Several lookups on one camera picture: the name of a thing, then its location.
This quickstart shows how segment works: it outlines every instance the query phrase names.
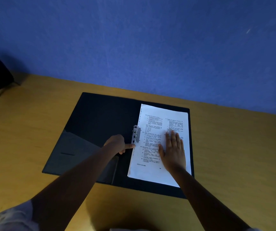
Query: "table surface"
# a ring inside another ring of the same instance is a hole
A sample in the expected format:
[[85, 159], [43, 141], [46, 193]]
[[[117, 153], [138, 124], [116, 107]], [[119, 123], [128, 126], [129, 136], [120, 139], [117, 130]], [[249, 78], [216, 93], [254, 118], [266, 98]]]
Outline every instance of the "table surface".
[[[0, 211], [56, 178], [41, 171], [82, 92], [190, 108], [196, 179], [250, 226], [276, 230], [276, 115], [37, 75], [0, 97]], [[103, 184], [67, 230], [115, 226], [203, 230], [185, 199]]]

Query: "black folder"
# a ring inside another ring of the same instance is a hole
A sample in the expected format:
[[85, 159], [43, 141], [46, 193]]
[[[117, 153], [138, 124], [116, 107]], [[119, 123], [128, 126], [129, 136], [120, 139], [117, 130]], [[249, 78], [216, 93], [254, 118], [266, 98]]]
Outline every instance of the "black folder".
[[[121, 134], [125, 143], [130, 143], [133, 127], [138, 123], [141, 104], [188, 113], [191, 174], [194, 176], [188, 108], [86, 92], [80, 96], [42, 172], [61, 175], [102, 147], [112, 135]], [[117, 154], [97, 182], [185, 198], [178, 187], [128, 177], [131, 155], [132, 149], [126, 150], [122, 155]]]

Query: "finger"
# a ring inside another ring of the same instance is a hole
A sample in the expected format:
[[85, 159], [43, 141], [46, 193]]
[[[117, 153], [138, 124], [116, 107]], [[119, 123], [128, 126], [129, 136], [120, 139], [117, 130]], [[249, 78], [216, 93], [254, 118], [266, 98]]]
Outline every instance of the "finger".
[[136, 145], [133, 144], [133, 143], [126, 143], [125, 144], [125, 149], [131, 149], [131, 148], [134, 148], [134, 147], [136, 147]]
[[184, 151], [184, 143], [183, 143], [183, 140], [181, 140], [181, 147], [182, 147], [182, 151]]
[[171, 143], [172, 143], [172, 147], [177, 147], [176, 137], [175, 137], [175, 132], [174, 131], [171, 131]]
[[170, 136], [169, 136], [169, 132], [167, 131], [166, 132], [166, 149], [168, 147], [172, 147], [172, 144], [171, 144], [171, 139], [170, 139]]
[[163, 158], [165, 156], [165, 151], [163, 150], [163, 146], [161, 144], [158, 144], [158, 153], [160, 155], [160, 158]]
[[182, 146], [181, 146], [181, 139], [180, 139], [180, 137], [179, 137], [179, 133], [176, 133], [175, 138], [176, 138], [177, 147], [178, 147], [179, 149], [181, 149]]

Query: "printed document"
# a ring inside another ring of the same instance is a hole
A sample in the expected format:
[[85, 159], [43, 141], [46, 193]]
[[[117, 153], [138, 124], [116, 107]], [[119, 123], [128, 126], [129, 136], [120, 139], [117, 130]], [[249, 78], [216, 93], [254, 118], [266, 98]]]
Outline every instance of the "printed document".
[[191, 174], [188, 113], [142, 104], [138, 120], [139, 142], [133, 149], [128, 177], [179, 187], [165, 169], [158, 144], [166, 150], [166, 132], [174, 130], [183, 139], [186, 170]]

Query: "hand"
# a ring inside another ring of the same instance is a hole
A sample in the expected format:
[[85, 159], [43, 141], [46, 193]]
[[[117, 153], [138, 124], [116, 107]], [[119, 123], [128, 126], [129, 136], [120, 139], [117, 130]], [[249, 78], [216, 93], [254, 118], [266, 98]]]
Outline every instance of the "hand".
[[124, 137], [122, 135], [114, 135], [114, 136], [111, 136], [104, 144], [107, 145], [107, 144], [115, 144], [115, 147], [117, 149], [116, 152], [120, 153], [121, 155], [125, 152], [126, 149], [130, 149], [130, 148], [134, 148], [136, 147], [135, 144], [132, 144], [132, 143], [127, 143], [125, 144], [124, 142]]
[[166, 133], [166, 152], [163, 150], [161, 144], [158, 145], [158, 152], [168, 172], [176, 168], [183, 168], [186, 170], [186, 159], [184, 151], [183, 140], [180, 139], [179, 134], [171, 131], [171, 138], [169, 133]]

